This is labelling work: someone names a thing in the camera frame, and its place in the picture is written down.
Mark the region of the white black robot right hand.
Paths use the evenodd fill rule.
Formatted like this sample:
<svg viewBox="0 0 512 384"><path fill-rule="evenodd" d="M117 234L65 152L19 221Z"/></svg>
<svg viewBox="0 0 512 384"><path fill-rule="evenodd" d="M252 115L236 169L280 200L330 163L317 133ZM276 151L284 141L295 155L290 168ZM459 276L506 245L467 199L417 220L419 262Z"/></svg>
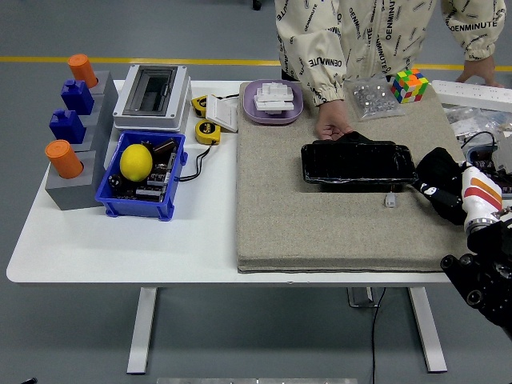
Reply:
<svg viewBox="0 0 512 384"><path fill-rule="evenodd" d="M498 221L502 193L491 178L468 162L421 165L414 187L445 220L468 233Z"/></svg>

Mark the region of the person's right hand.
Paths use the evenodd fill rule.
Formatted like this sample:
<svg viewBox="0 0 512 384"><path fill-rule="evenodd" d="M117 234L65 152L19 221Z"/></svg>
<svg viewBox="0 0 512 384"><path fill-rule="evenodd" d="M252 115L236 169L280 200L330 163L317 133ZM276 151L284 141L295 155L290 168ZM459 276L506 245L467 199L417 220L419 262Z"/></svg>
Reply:
<svg viewBox="0 0 512 384"><path fill-rule="evenodd" d="M338 140L341 136L349 134L353 128L344 100L333 100L318 107L318 119L315 124L315 133L321 140Z"/></svg>

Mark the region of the person's left hand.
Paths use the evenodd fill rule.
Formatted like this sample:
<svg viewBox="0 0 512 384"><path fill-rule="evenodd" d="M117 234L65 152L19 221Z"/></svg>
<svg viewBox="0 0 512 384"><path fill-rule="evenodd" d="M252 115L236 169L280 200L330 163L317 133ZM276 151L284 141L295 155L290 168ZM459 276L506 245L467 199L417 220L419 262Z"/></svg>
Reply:
<svg viewBox="0 0 512 384"><path fill-rule="evenodd" d="M457 77L456 82L465 83L472 77L479 77L484 81L485 86L503 88L504 85L495 79L495 61L491 55L480 60L465 60L463 71Z"/></svg>

